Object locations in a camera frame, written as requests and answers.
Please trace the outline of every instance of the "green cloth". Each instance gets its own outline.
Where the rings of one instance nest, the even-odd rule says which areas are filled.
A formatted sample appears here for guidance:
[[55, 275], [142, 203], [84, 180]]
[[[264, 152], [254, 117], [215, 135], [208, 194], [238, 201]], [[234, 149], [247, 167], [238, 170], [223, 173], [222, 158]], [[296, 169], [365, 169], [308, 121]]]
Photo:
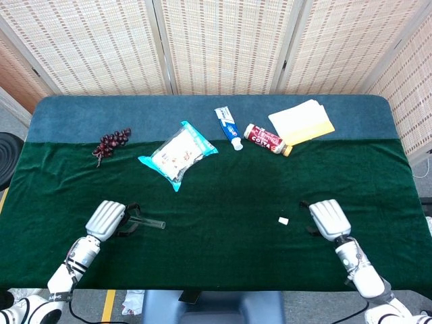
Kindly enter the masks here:
[[243, 143], [212, 141], [219, 154], [176, 193], [137, 160], [160, 142], [119, 148], [98, 169], [95, 144], [27, 142], [0, 215], [0, 286], [45, 287], [99, 203], [114, 200], [167, 226], [102, 243], [79, 288], [347, 290], [333, 244], [308, 234], [299, 207], [330, 198], [393, 288], [432, 286], [432, 239], [399, 140], [309, 141], [288, 158]]

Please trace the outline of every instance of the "chair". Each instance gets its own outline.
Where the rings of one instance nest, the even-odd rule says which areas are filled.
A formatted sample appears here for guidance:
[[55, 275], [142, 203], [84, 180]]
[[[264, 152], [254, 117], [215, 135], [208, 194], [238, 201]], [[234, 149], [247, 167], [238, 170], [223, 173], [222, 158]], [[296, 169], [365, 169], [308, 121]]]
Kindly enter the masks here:
[[142, 324], [284, 324], [281, 292], [202, 292], [196, 304], [181, 290], [146, 290]]
[[0, 132], [0, 191], [9, 187], [23, 145], [21, 138]]

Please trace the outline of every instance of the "robotic arm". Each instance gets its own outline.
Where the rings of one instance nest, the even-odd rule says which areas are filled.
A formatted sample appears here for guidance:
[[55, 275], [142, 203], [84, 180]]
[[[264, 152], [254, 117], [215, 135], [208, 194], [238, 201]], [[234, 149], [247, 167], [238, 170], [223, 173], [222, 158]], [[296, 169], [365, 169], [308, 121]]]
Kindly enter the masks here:
[[33, 295], [11, 308], [0, 311], [0, 324], [56, 324], [72, 292], [100, 251], [101, 242], [110, 238], [126, 214], [126, 206], [103, 201], [86, 225], [87, 236], [79, 238], [66, 259], [48, 282], [49, 300]]
[[351, 225], [336, 200], [317, 202], [309, 210], [321, 235], [335, 242], [335, 252], [348, 272], [348, 279], [364, 299], [379, 305], [366, 312], [366, 323], [432, 324], [432, 317], [412, 316], [395, 298], [390, 284], [378, 275], [357, 240], [350, 236]]

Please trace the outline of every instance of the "toothpaste tube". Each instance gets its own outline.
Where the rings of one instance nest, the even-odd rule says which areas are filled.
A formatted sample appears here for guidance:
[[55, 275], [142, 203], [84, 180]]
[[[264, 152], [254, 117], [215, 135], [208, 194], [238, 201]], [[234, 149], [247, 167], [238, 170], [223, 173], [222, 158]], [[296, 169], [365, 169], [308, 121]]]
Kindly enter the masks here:
[[223, 132], [228, 137], [232, 146], [234, 146], [234, 150], [240, 151], [243, 149], [240, 134], [228, 107], [216, 108], [215, 111], [221, 122]]

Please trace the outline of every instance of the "stack of paper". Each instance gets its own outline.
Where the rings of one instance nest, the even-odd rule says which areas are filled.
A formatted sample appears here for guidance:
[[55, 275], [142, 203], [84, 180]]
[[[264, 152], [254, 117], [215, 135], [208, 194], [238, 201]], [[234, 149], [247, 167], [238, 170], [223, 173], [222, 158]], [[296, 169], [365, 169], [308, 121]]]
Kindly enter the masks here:
[[269, 119], [279, 137], [291, 146], [335, 130], [324, 107], [316, 100], [273, 113]]

